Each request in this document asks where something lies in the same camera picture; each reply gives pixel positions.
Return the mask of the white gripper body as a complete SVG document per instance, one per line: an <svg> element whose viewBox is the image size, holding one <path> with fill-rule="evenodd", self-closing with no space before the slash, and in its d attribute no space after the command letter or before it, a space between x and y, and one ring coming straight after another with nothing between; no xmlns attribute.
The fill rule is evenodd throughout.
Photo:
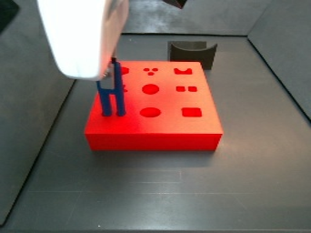
<svg viewBox="0 0 311 233"><path fill-rule="evenodd" d="M99 81L129 19L129 0L37 0L55 62L74 79Z"/></svg>

